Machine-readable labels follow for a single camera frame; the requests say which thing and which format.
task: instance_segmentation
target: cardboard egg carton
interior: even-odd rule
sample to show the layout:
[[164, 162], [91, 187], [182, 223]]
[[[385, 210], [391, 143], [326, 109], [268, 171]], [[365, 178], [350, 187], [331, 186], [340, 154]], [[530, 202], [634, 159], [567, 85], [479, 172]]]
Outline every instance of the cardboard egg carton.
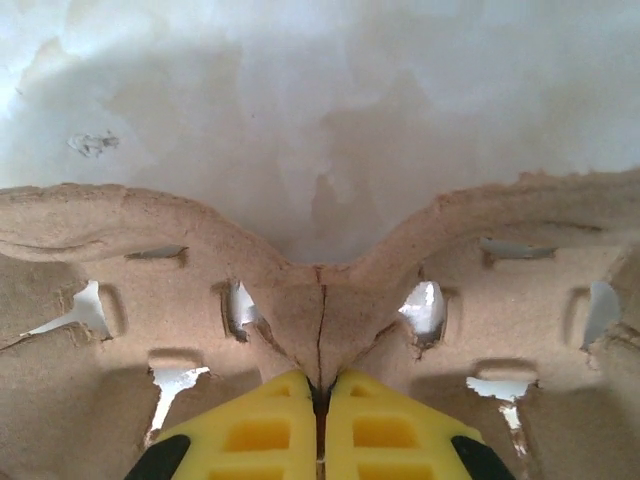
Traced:
[[[0, 478], [122, 479], [159, 401], [153, 370], [197, 368], [163, 428], [302, 369], [320, 388], [355, 367], [478, 428], [523, 479], [640, 478], [640, 171], [528, 175], [438, 197], [345, 265], [289, 262], [214, 209], [121, 186], [0, 192]], [[553, 247], [501, 258], [481, 239]], [[178, 246], [175, 255], [146, 252]], [[423, 280], [447, 302], [420, 346], [398, 314]], [[27, 334], [99, 284], [108, 334], [83, 324]], [[229, 285], [263, 320], [230, 332]], [[584, 344], [589, 286], [622, 316]], [[468, 377], [525, 380], [504, 401]]]

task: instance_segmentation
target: cardboard divider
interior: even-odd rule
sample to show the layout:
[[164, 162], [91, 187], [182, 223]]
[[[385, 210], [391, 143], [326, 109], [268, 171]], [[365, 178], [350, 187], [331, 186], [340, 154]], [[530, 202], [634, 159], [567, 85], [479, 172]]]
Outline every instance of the cardboard divider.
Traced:
[[[640, 295], [629, 247], [640, 241], [638, 204], [640, 170], [528, 177], [443, 195], [352, 264], [298, 265], [214, 209], [171, 195], [77, 185], [0, 192], [0, 253], [13, 257], [0, 257], [0, 470], [12, 480], [119, 475], [157, 401], [147, 370], [162, 364], [210, 370], [176, 397], [165, 426], [291, 367], [320, 388], [355, 367], [480, 429], [531, 479], [639, 478]], [[487, 261], [482, 237], [554, 255]], [[167, 245], [188, 250], [179, 261], [126, 257]], [[67, 311], [88, 279], [100, 284], [112, 339], [80, 326], [16, 338]], [[398, 314], [422, 280], [447, 299], [443, 338], [423, 350]], [[218, 287], [231, 281], [264, 316], [246, 326], [244, 343], [225, 329]], [[622, 321], [580, 349], [594, 281], [619, 294]], [[502, 403], [466, 387], [474, 374], [537, 381], [517, 404], [527, 465]]]

